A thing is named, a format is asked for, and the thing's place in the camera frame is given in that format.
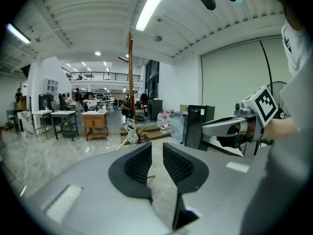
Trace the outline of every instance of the ceiling light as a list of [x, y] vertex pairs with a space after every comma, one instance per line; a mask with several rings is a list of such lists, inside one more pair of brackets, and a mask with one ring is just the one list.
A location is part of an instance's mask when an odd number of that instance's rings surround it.
[[136, 30], [144, 31], [152, 14], [156, 10], [161, 0], [147, 0], [138, 19]]
[[17, 27], [13, 26], [12, 24], [8, 24], [6, 27], [11, 33], [13, 33], [16, 37], [22, 40], [24, 43], [29, 44], [30, 39], [26, 37]]

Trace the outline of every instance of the white cabinet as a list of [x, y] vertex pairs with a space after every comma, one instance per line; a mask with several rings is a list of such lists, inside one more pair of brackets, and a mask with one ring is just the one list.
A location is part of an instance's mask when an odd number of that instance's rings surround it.
[[55, 98], [58, 98], [58, 87], [59, 87], [59, 82], [50, 78], [45, 78], [44, 94], [52, 94], [54, 95]]

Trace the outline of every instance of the water bottle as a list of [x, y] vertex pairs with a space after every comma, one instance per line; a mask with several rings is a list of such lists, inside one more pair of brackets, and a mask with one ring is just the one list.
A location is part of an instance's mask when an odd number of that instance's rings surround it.
[[167, 120], [166, 116], [163, 117], [163, 120], [161, 122], [160, 131], [161, 131], [161, 133], [167, 133], [168, 132], [168, 120]]
[[167, 120], [168, 120], [168, 132], [171, 132], [171, 127], [172, 127], [172, 115], [170, 115]]
[[158, 115], [157, 115], [157, 121], [156, 121], [156, 125], [157, 125], [158, 127], [161, 126], [162, 120], [163, 120], [163, 112], [159, 112]]

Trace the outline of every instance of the railing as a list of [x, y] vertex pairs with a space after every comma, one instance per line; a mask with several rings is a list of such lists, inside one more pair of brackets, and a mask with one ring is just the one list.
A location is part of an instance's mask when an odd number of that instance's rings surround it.
[[[117, 80], [129, 81], [127, 73], [114, 72], [69, 72], [63, 68], [63, 72], [69, 80]], [[134, 82], [140, 82], [140, 75], [133, 75]]]

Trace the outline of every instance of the marble floor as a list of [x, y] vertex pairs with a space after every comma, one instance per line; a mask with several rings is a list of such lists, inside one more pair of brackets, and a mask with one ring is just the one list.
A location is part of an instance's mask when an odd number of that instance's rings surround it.
[[[121, 143], [117, 130], [124, 126], [125, 120], [119, 118], [120, 111], [108, 114], [109, 135], [107, 139], [94, 139], [86, 141], [83, 130], [74, 141], [70, 138], [60, 137], [56, 140], [53, 131], [45, 135], [24, 137], [15, 132], [3, 131], [3, 140], [7, 146], [1, 150], [3, 156], [3, 169], [5, 170], [11, 186], [21, 191], [27, 186], [24, 196], [29, 197], [40, 187], [45, 185], [62, 171], [75, 163], [98, 154], [112, 152]], [[149, 175], [156, 175], [148, 179], [148, 187], [153, 194], [153, 208], [159, 217], [171, 227], [176, 203], [177, 188], [163, 165], [162, 145], [164, 142], [175, 142], [172, 138], [152, 141], [152, 166]]]

